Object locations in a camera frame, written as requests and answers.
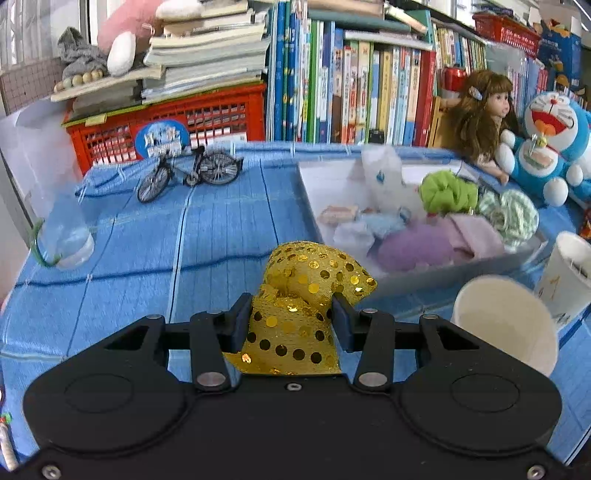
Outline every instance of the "paper cup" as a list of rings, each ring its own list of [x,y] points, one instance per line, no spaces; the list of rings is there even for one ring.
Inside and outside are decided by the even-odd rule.
[[[464,285],[452,322],[547,377],[558,360],[558,336],[548,308],[508,277],[483,275]]]
[[[560,232],[534,289],[548,307],[556,328],[566,325],[591,302],[587,275],[591,275],[591,245],[575,233]]]

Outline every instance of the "wooden board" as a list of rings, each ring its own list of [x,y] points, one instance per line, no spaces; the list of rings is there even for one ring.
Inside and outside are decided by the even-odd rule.
[[[61,92],[54,93],[51,96],[52,102],[61,102],[62,100],[68,100],[70,98],[79,97],[86,93],[98,92],[99,90],[119,85],[120,83],[129,82],[130,80],[143,80],[143,79],[155,79],[158,80],[164,73],[164,67],[158,65],[155,67],[145,67],[123,75],[122,77],[103,77],[95,80],[94,82],[85,83],[78,87],[68,88]]]

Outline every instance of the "blue tablecloth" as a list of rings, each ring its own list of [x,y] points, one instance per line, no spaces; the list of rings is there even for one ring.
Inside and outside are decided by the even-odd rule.
[[[360,153],[358,147],[285,142],[229,148],[245,157],[237,181],[194,189],[172,182],[147,205],[137,201],[135,189],[152,164],[93,168],[80,189],[96,242],[90,260],[68,272],[27,260],[0,318],[3,411],[13,415],[12,434],[21,456],[37,450],[22,414],[23,393],[35,377],[143,315],[161,313],[168,321],[182,322],[195,312],[225,310],[244,291],[256,292],[267,257],[278,244],[317,240],[297,162]],[[403,160],[453,159],[444,150],[401,147],[398,153]],[[568,203],[541,209],[540,219],[552,243],[560,231],[575,231],[582,212]],[[543,258],[512,276],[533,287]],[[449,318],[459,288],[370,297],[362,306],[387,310],[405,321],[416,322],[424,312]],[[563,329],[560,346],[552,380],[564,406],[550,450],[568,462],[591,426],[591,335],[585,322],[577,319]],[[343,370],[354,369],[358,358],[342,355]],[[415,368],[412,352],[397,352],[396,380]],[[189,380],[187,352],[173,352],[169,369]]]

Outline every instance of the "red basket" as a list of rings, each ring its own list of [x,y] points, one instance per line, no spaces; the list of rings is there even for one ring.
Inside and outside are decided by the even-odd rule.
[[[66,127],[82,173],[93,165],[139,160],[134,147],[138,125],[159,119],[184,119],[191,145],[214,138],[244,134],[248,140],[264,140],[266,86],[250,85],[156,103],[144,109],[110,116],[101,125]]]
[[[528,57],[536,58],[540,36],[512,18],[487,13],[472,16],[476,31],[481,37],[511,45],[523,50]]]

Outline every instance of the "miniature bicycle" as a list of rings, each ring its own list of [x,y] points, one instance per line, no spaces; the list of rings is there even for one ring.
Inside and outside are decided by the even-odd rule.
[[[141,203],[152,202],[168,185],[173,177],[173,170],[184,174],[183,185],[194,187],[202,181],[211,185],[225,185],[232,182],[242,171],[243,158],[235,158],[221,150],[205,152],[200,145],[194,151],[195,160],[191,171],[184,171],[175,165],[180,155],[161,154],[158,165],[139,184],[138,200]]]

